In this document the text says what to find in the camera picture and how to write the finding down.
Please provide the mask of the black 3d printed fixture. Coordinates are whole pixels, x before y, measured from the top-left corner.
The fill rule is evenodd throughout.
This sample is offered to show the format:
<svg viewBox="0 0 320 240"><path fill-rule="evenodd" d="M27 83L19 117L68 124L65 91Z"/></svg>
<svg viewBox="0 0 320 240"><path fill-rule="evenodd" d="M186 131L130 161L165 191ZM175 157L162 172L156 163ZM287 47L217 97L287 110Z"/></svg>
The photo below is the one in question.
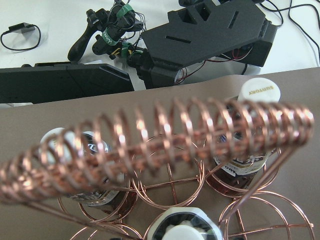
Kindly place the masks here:
<svg viewBox="0 0 320 240"><path fill-rule="evenodd" d="M87 27L66 62L37 63L0 71L3 104L47 103L134 90L128 73L106 63L81 64L92 37L96 55L122 58L147 89L182 82L182 70L214 57L262 67L277 27L256 0L181 0L168 23L145 28L145 19L122 0L110 10L89 9Z"/></svg>

